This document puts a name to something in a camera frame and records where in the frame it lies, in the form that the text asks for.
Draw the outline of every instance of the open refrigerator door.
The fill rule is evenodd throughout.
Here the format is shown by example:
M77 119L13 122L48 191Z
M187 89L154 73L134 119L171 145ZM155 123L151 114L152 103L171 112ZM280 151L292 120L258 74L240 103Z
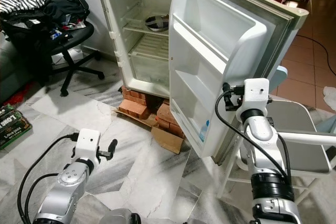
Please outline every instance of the open refrigerator door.
M200 157L216 161L233 136L215 114L223 83L270 78L307 14L272 0L172 0L171 112ZM223 101L219 111L234 123Z

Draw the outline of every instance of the brick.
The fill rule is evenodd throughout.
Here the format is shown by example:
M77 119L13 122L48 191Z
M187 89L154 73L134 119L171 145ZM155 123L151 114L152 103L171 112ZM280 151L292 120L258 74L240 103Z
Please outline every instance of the brick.
M131 90L131 96L136 97L136 98L139 98L139 95L140 95L139 92L136 92L136 91L134 91L134 90Z
M122 94L128 94L128 95L131 95L131 90L130 89L127 89L125 86L122 86L121 87L121 90L122 90Z
M160 127L167 129L167 130L169 129L169 124L170 124L169 122L162 120L161 118L158 118L157 120L158 120L157 122Z
M177 135L177 136L179 136L179 137L181 137L181 138L183 138L184 137L184 134L183 134L183 131L182 131L182 129L178 126L178 125L175 125L175 124L170 124L169 125L169 131L171 132L171 133L173 133L174 135Z
M130 101L133 101L133 102L136 102L136 103L139 103L141 105L147 105L146 101L145 100L142 100L140 98L136 98L136 97L133 97L131 95L128 95L128 94L122 94L122 96L127 99L127 100L130 100Z
M129 115L139 119L146 119L149 116L147 106L138 104L127 99L124 99L119 105L119 110L127 110Z
M136 98L136 102L142 105L147 105L146 101L140 98Z
M121 112L123 112L123 113L128 114L128 110L127 110L127 109L124 109L124 108L122 108L122 107L119 107L119 110L120 110Z
M172 124L178 125L172 113L170 112L169 105L162 103L159 107L158 112L156 113L158 118L163 119Z

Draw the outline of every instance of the white plastic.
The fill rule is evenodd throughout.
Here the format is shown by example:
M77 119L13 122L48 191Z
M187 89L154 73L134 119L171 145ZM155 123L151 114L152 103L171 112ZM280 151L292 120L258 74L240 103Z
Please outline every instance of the white plastic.
M214 113L224 81L243 84L267 28L221 0L173 0L170 11L171 111L201 157L214 154L225 127ZM228 120L234 114L223 116ZM200 130L209 120L205 141Z

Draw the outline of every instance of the white wall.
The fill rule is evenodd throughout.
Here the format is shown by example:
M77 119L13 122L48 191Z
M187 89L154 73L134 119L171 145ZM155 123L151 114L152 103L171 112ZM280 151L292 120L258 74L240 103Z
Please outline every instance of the white wall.
M110 55L111 59L114 59L113 47L101 2L100 0L86 0L86 2L90 8L88 21L94 25L95 31L82 45L104 52L104 54Z

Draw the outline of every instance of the power cord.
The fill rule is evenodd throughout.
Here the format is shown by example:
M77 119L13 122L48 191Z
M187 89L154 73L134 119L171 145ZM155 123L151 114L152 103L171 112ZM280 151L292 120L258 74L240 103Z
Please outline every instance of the power cord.
M72 141L77 141L77 138L78 138L78 135L79 133L72 133L72 134L69 134L69 135L65 135L65 136L61 136L60 138L56 139L38 158L37 160L31 165L31 167L28 169L28 171L26 172L25 176L23 177L22 181L21 181L21 184L20 184L20 187L19 187L19 191L18 191L18 194L17 194L17 209L19 211L19 214L20 214L20 217L21 217L21 220L24 224L30 224L30 219L28 216L26 216L22 210L22 203L21 203L21 198L22 198L22 191L23 191L23 187L24 187L24 184L27 180L27 177L29 175L29 173L33 170L33 168L38 164L38 162L40 162L40 160L50 151L50 149L52 147L55 146L55 144L57 144L59 141L61 141L62 139L65 139L65 138L69 138L71 139Z
M41 177L39 177L37 180L34 181L34 183L31 185L30 189L29 189L29 192L28 192L28 195L27 195L27 198L26 198L26 202L25 202L25 216L26 218L29 220L29 223L30 223L30 219L29 219L29 211L28 211L28 207L29 207L29 200L30 200L30 197L33 193L33 190L35 188L35 186L37 185L38 182L40 182L42 179L44 178L47 178L47 177L53 177L53 176L57 176L58 173L49 173L49 174L45 174L45 175L42 175Z
M330 66L330 63L329 63L329 54L328 54L327 49L324 47L324 45L322 45L321 43L319 43L318 41L316 41L316 40L314 40L314 39L312 39L312 38L309 38L309 37L306 37L306 36L303 36L303 35L297 35L297 36L299 36L299 37L303 37L303 38L306 38L306 39L310 39L310 40L316 42L317 44L319 44L321 47L323 47L323 49L324 49L324 50L326 51L326 53L327 53L327 63L328 63L328 67L329 67L329 69L331 70L331 72L336 76L336 73L332 70L332 68L331 68L331 66Z
M229 122L227 122L224 118L222 118L222 116L220 115L219 111L218 111L218 105L220 100L224 97L224 95L226 93L228 93L229 90L225 91L224 93L222 93L216 100L215 103L215 113L217 115L217 117L219 118L219 120L224 123L226 126L228 126L231 130L233 130L234 132L236 132L239 136L241 136L243 139L245 139L246 141L248 141L251 145L253 145L255 148L257 148L261 153L263 153L274 165L275 167L281 172L282 176L287 180L287 182L291 185L291 182L289 180L288 175L286 174L286 172L284 171L284 169L282 169L282 167L274 160L274 158L272 158L262 147L260 147L257 143L253 142L252 140L250 140L248 138L248 136L246 136L244 133L242 133L239 129L235 128L233 125L231 125Z
M288 180L290 182L290 184L292 184L292 173L290 171L290 159L289 159L289 153L288 153L288 149L287 149L287 144L284 140L284 138L278 134L278 138L280 139L282 146L284 147L284 152L285 152L285 159L286 159L286 169L287 169L287 177Z

